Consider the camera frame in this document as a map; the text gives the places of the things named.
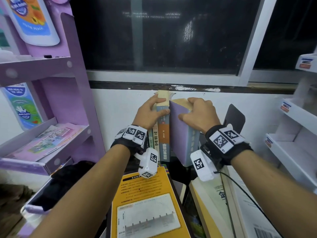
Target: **window frame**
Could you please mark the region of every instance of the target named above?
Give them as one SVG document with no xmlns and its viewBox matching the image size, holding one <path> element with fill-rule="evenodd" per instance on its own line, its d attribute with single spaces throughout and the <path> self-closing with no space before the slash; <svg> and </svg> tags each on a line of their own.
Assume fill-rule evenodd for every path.
<svg viewBox="0 0 317 238">
<path fill-rule="evenodd" d="M 141 82 L 192 84 L 212 86 L 242 86 L 248 82 L 298 83 L 302 71 L 253 70 L 276 0 L 261 0 L 249 37 L 248 45 L 237 76 L 206 75 L 168 72 L 100 71 L 87 70 L 89 80 L 114 82 Z"/>
</svg>

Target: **black cable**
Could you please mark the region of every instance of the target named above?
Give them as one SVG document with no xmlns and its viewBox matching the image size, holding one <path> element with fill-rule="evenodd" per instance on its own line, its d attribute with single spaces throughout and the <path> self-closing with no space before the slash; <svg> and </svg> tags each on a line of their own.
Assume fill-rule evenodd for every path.
<svg viewBox="0 0 317 238">
<path fill-rule="evenodd" d="M 267 218 L 267 220 L 271 223 L 271 225 L 275 228 L 275 226 L 272 224 L 272 222 L 270 221 L 270 219 L 266 216 L 266 214 L 263 212 L 263 210 L 261 209 L 260 206 L 258 206 L 258 204 L 249 196 L 249 194 L 237 183 L 235 182 L 234 179 L 232 179 L 230 176 L 228 176 L 227 174 L 220 172 L 220 171 L 215 171 L 214 174 L 222 174 L 224 176 L 227 176 L 229 179 L 231 179 L 247 196 L 250 200 L 252 200 L 252 202 L 256 205 L 256 207 L 260 210 L 260 212 L 262 212 L 262 214 L 265 216 L 265 218 Z M 278 234 L 283 238 L 283 236 L 281 235 L 281 233 L 275 228 L 275 230 L 278 232 Z"/>
</svg>

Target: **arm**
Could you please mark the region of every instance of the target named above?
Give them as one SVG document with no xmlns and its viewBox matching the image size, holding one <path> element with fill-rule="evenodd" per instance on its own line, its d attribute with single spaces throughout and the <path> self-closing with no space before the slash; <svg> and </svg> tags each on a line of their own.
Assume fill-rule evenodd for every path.
<svg viewBox="0 0 317 238">
<path fill-rule="evenodd" d="M 220 124 L 211 101 L 189 98 L 194 104 L 189 114 L 179 115 L 189 126 L 204 134 Z M 231 160 L 252 196 L 284 236 L 317 237 L 317 196 L 300 187 L 251 150 L 245 150 Z"/>
<path fill-rule="evenodd" d="M 160 116 L 151 111 L 155 103 L 165 99 L 154 95 L 137 112 L 133 124 L 150 129 Z M 117 192 L 130 151 L 121 144 L 114 145 L 54 206 L 34 230 L 30 238 L 89 238 L 94 237 Z"/>
</svg>

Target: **dark window pane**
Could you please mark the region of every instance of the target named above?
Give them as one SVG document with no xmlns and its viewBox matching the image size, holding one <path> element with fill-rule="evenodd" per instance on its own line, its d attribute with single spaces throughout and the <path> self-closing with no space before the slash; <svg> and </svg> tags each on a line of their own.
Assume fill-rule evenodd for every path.
<svg viewBox="0 0 317 238">
<path fill-rule="evenodd" d="M 317 0 L 277 0 L 255 69 L 294 69 L 317 45 Z"/>
<path fill-rule="evenodd" d="M 71 0 L 87 69 L 234 75 L 259 3 Z"/>
</svg>

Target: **barcode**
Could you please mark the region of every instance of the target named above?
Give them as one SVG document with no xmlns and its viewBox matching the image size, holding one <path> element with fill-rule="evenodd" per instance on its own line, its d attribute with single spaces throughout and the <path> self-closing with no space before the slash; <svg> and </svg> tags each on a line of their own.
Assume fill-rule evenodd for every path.
<svg viewBox="0 0 317 238">
<path fill-rule="evenodd" d="M 271 232 L 261 230 L 259 228 L 255 228 L 256 231 L 256 237 L 257 238 L 280 238 L 279 236 L 273 236 Z"/>
</svg>

